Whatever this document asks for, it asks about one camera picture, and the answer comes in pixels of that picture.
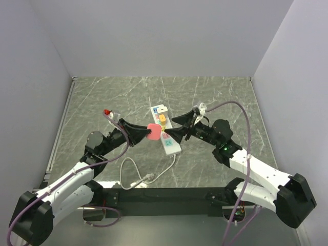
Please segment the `white power strip colourful sockets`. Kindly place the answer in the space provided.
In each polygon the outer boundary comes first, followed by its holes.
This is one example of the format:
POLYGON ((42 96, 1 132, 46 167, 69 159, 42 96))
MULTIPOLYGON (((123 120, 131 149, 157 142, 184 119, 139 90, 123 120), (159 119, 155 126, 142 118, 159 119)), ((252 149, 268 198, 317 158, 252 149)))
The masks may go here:
MULTIPOLYGON (((157 108, 162 106, 161 105, 156 105, 153 107, 150 107, 150 111, 152 113, 152 117, 154 119, 154 122, 156 124, 160 124, 159 121, 159 115, 157 114, 157 108)), ((180 144, 178 144, 171 136, 169 136, 168 134, 165 133, 165 129, 170 129, 172 128, 172 124, 170 121, 169 116, 166 117, 166 124, 165 125, 161 125, 161 136, 160 136, 160 140, 161 143, 163 145, 164 151, 166 156, 173 156, 173 155, 177 155, 181 153, 181 147, 180 144)))

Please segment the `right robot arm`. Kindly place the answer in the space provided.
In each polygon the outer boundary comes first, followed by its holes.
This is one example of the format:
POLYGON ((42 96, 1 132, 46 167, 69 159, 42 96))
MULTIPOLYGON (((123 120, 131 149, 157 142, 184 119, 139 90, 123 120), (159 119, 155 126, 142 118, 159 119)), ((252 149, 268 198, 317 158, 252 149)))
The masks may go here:
POLYGON ((247 201, 276 213, 291 228, 298 228, 317 203, 304 176, 281 172, 248 154, 231 139, 233 131, 227 120, 204 125, 194 111, 172 119, 179 128, 165 129, 176 142, 191 136, 213 145, 215 159, 228 168, 249 175, 256 184, 235 178, 226 186, 225 199, 230 204, 247 201))

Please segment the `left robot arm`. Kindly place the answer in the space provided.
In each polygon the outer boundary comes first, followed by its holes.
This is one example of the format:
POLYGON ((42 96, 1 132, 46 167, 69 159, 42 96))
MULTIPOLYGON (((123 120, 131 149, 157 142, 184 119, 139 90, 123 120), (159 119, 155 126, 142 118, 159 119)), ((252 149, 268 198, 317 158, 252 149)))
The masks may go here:
POLYGON ((104 156, 122 144, 132 147, 151 133, 149 127, 122 118, 109 122, 115 129, 108 136, 99 131, 90 133, 84 155, 64 176, 36 193, 26 191, 20 196, 9 223, 7 245, 11 245, 11 233, 29 245, 41 245, 54 227, 74 210, 101 203, 103 188, 94 178, 109 162, 104 156))

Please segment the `yellow charger plug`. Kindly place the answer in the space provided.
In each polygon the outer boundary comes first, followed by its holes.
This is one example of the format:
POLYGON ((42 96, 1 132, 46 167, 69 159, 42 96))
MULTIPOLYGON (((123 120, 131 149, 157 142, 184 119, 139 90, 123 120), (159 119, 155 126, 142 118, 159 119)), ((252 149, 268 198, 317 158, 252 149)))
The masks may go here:
POLYGON ((165 125, 166 124, 166 117, 165 117, 165 115, 164 114, 160 114, 159 115, 159 121, 160 121, 160 124, 161 125, 165 125))

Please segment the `pink charger plug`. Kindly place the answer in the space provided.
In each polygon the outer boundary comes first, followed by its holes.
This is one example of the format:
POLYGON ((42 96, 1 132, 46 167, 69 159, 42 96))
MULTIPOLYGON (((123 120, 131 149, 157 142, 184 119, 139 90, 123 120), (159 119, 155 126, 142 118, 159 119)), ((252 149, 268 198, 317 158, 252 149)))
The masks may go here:
POLYGON ((148 140, 157 141, 160 139, 161 136, 161 125, 159 124, 148 124, 147 129, 151 132, 147 135, 148 140))

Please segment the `white usb charger plug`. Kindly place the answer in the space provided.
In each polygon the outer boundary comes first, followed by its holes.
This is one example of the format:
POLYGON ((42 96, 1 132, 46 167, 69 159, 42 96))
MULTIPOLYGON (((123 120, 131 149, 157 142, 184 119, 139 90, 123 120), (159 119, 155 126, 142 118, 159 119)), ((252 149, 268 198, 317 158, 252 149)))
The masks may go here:
POLYGON ((164 115, 165 117, 168 116, 168 108, 164 105, 157 108, 157 114, 158 115, 164 115))

